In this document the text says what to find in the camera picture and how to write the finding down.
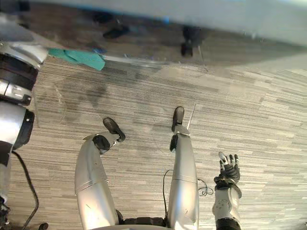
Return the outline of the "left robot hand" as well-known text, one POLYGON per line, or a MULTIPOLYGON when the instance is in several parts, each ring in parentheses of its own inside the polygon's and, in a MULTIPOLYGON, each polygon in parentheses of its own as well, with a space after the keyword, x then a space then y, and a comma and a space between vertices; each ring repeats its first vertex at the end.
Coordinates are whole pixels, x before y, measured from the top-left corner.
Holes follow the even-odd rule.
POLYGON ((7 215, 9 211, 2 209, 0 211, 0 230, 11 230, 11 224, 8 222, 7 215))

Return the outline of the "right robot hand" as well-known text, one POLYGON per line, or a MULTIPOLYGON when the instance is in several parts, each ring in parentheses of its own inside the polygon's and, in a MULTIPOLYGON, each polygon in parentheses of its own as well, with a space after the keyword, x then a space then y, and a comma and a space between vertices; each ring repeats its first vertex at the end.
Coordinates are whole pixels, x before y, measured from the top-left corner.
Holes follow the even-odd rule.
POLYGON ((220 158, 220 173, 214 178, 216 185, 233 185, 240 180, 239 157, 237 154, 226 156, 222 151, 218 153, 220 158))

